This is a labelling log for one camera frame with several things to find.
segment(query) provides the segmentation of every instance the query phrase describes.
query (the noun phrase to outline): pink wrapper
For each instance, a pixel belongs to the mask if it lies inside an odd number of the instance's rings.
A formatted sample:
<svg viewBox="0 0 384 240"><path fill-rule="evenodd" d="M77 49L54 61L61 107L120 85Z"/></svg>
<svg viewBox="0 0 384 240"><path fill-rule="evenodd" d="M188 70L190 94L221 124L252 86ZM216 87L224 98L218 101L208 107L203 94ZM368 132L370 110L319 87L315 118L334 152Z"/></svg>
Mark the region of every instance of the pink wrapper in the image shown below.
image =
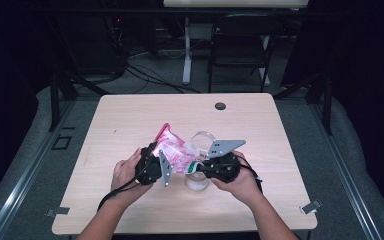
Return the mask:
<svg viewBox="0 0 384 240"><path fill-rule="evenodd" d="M158 151L162 150L175 173L185 173L189 164L195 161L194 151L170 131L168 123L164 124L154 141L157 142L157 146L152 153L158 156Z"/></svg>

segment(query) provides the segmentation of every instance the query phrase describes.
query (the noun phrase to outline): black chair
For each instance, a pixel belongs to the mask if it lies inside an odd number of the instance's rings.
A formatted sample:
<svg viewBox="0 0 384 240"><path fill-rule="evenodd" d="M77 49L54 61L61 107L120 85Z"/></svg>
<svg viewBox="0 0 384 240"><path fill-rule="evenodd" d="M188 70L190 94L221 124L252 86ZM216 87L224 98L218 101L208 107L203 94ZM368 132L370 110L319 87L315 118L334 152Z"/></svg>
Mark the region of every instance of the black chair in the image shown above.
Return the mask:
<svg viewBox="0 0 384 240"><path fill-rule="evenodd" d="M270 15L229 14L213 25L211 32L208 92L211 92L213 66L226 68L265 68L260 92L264 90L275 39L282 31L280 21ZM268 36L264 48L263 36Z"/></svg>

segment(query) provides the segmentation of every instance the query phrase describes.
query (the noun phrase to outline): person's hand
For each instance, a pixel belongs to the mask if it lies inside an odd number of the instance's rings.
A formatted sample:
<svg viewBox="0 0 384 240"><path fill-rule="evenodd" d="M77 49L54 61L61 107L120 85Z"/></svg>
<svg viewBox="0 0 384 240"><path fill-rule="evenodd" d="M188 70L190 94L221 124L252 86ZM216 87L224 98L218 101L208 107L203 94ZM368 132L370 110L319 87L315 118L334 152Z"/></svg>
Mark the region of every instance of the person's hand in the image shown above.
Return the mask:
<svg viewBox="0 0 384 240"><path fill-rule="evenodd" d="M245 158L241 152L233 151L233 154L239 156L238 160L242 165L248 166L248 164L241 159L241 157ZM230 192L236 199L245 203L247 206L250 206L252 200L262 196L261 191L258 189L254 175L251 171L245 168L241 168L239 175L233 182L224 183L216 178L211 178L211 181L219 189Z"/></svg>
<svg viewBox="0 0 384 240"><path fill-rule="evenodd" d="M111 191L123 186L135 177L135 168L140 158L140 148L138 148L127 161L121 160L117 163L117 165L115 165L111 183ZM136 200L138 200L153 185L149 184L136 186L137 184L139 183L134 181L125 188L128 189L133 187L132 189L118 193L115 197L113 197L113 199L121 204L122 207L127 208Z"/></svg>

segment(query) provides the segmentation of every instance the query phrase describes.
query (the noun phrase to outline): person's left hand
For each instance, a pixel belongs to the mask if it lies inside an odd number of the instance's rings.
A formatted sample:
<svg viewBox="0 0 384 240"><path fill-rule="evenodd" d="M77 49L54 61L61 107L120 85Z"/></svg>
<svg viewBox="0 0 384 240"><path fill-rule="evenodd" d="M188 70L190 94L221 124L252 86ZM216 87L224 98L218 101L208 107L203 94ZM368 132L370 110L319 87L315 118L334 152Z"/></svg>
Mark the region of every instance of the person's left hand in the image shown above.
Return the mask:
<svg viewBox="0 0 384 240"><path fill-rule="evenodd" d="M126 161L121 160L115 165L113 180L111 183L111 191L123 186L128 181L135 177L135 168L139 160L141 159L140 148L138 148L135 153ZM128 185L125 189L131 188L129 190L118 193L114 200L116 200L122 207L127 208L136 200L138 200L146 191L148 191L153 184L149 185L139 185L136 181Z"/></svg>

